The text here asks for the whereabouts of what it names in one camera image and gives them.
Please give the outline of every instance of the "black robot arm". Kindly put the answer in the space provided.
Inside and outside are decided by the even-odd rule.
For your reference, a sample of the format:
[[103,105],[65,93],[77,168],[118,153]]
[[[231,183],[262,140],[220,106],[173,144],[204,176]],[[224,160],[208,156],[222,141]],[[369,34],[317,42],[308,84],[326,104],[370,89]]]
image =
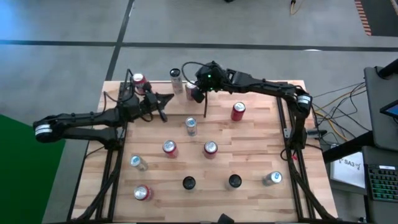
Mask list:
[[286,82],[269,82],[265,79],[253,78],[250,74],[231,69],[223,70],[216,62],[203,65],[196,73],[198,87],[193,92],[197,102],[205,98],[207,91],[228,91],[232,93],[256,92],[260,94],[283,98],[288,108],[295,116],[295,127],[290,133],[290,149],[303,149],[307,140],[304,128],[305,120],[309,116],[312,97],[302,89]]
[[[152,117],[153,111],[158,111],[160,118],[164,122],[167,121],[163,109],[173,98],[174,94],[161,95],[153,93],[150,83],[146,83],[144,85],[146,93],[144,99],[140,102],[134,92],[134,85],[125,82],[125,86],[128,87],[120,94],[120,99],[115,100],[115,108],[104,110],[100,113],[62,113],[35,121],[33,128],[36,140],[39,142],[55,142],[60,139],[94,140],[102,143],[105,149],[117,148],[121,146],[117,128],[123,126],[126,122],[134,122],[135,119],[142,118],[146,114]],[[79,128],[100,124],[106,125],[108,128]]]

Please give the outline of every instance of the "black floor stripe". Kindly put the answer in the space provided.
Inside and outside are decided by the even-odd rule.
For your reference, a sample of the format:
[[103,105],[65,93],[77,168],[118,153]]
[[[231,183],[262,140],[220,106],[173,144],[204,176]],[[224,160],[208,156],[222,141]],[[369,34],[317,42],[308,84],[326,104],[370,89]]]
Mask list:
[[52,41],[52,40],[0,40],[0,45],[113,47],[116,45],[116,42]]
[[310,45],[256,45],[256,44],[186,44],[128,42],[122,47],[170,48],[170,49],[244,49],[244,50],[322,50],[341,52],[398,52],[398,47],[329,47]]
[[109,63],[108,71],[106,72],[106,77],[105,81],[111,81],[114,73],[114,69],[116,67],[116,62],[118,61],[119,53],[120,53],[120,48],[122,46],[123,38],[127,30],[127,25],[129,24],[129,19],[130,19],[130,13],[132,10],[132,5],[134,3],[134,0],[129,0],[129,3],[127,4],[127,9],[126,12],[124,13],[124,18],[122,22],[122,26],[119,31],[119,36],[118,36],[118,41],[116,42],[116,46],[113,50],[111,62]]

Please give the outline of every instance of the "soda can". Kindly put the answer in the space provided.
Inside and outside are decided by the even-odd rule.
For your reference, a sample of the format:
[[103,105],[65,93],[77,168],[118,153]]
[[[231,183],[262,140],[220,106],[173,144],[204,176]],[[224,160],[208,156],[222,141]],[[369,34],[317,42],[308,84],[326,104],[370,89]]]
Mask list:
[[196,184],[197,184],[197,182],[195,181],[195,179],[190,176],[188,176],[182,180],[182,186],[189,191],[193,190],[193,188],[195,187]]
[[235,190],[241,185],[242,185],[242,178],[237,174],[233,174],[229,177],[225,186],[227,190]]
[[187,82],[187,84],[185,84],[185,93],[187,94],[187,100],[193,100],[192,97],[192,91],[196,88],[197,86],[195,86],[194,84]]
[[146,185],[140,185],[134,189],[134,197],[140,201],[149,201],[153,195],[152,189]]
[[145,171],[148,169],[148,164],[140,156],[133,155],[130,159],[130,165],[135,167],[139,171]]
[[137,88],[137,92],[141,95],[145,94],[144,91],[144,84],[147,82],[147,79],[145,76],[141,73],[135,73],[132,75],[132,80],[134,81],[134,85]]
[[214,159],[216,157],[217,151],[217,143],[213,141],[206,142],[203,153],[207,159]]
[[198,134],[197,121],[195,120],[195,118],[187,118],[185,120],[185,125],[187,127],[187,132],[189,136],[195,136]]
[[170,78],[172,80],[172,86],[173,86],[174,93],[176,93],[176,94],[182,93],[181,71],[178,68],[171,69]]
[[274,184],[279,184],[281,182],[282,182],[282,174],[278,171],[271,172],[270,174],[262,178],[262,183],[265,186],[271,186]]
[[243,114],[246,111],[246,106],[242,102],[237,102],[232,107],[231,119],[233,121],[242,120]]
[[177,144],[172,140],[167,140],[164,142],[163,151],[169,158],[176,158],[178,156]]

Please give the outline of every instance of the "can top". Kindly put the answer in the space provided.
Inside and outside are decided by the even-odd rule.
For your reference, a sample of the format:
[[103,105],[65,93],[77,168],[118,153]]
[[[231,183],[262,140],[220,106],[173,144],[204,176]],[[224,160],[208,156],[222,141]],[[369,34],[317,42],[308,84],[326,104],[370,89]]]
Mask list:
[[170,76],[171,77],[178,77],[181,74],[180,70],[178,68],[173,68],[170,71]]
[[214,153],[217,151],[217,149],[218,149],[217,143],[215,143],[213,141],[206,142],[206,144],[205,144],[206,152]]
[[130,159],[130,165],[133,167],[138,166],[141,163],[141,158],[137,155],[134,155]]
[[195,127],[195,125],[197,125],[197,121],[195,120],[195,118],[189,117],[185,120],[185,124],[188,127],[192,128]]
[[273,172],[271,174],[271,180],[274,183],[280,183],[282,181],[282,174],[280,172]]
[[238,112],[242,112],[242,111],[244,111],[244,110],[246,109],[246,107],[245,107],[244,103],[242,103],[242,102],[237,102],[237,103],[235,103],[235,105],[234,105],[234,109],[235,109],[236,111],[238,111]]
[[143,200],[148,194],[148,190],[145,186],[138,186],[134,189],[134,196],[138,200]]
[[139,81],[141,81],[141,80],[144,79],[144,75],[141,74],[141,73],[135,73],[135,74],[132,75],[132,79],[133,79],[135,82],[139,82]]
[[164,142],[163,144],[163,150],[165,152],[171,152],[175,149],[175,142],[172,140],[167,140],[166,142]]
[[192,84],[192,83],[190,83],[190,82],[187,82],[187,88],[193,89],[193,88],[195,88],[195,87],[196,87],[196,85],[194,85],[194,84]]
[[191,190],[195,187],[196,183],[193,177],[188,176],[182,181],[182,186],[187,190]]
[[233,174],[231,175],[231,177],[229,177],[229,184],[232,187],[239,187],[242,184],[242,178],[237,175],[237,174]]

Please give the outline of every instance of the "black can lid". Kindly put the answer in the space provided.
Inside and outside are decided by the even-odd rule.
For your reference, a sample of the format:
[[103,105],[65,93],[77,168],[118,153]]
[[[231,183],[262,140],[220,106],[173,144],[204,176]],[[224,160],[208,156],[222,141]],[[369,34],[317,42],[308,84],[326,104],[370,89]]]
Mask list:
[[229,184],[232,187],[239,187],[242,184],[242,178],[239,175],[233,174],[229,177]]
[[178,68],[173,68],[170,71],[170,76],[171,77],[178,77],[181,74],[180,70]]
[[193,189],[196,184],[197,184],[197,182],[195,181],[195,179],[193,177],[190,177],[190,176],[184,178],[184,180],[182,181],[182,185],[187,190]]

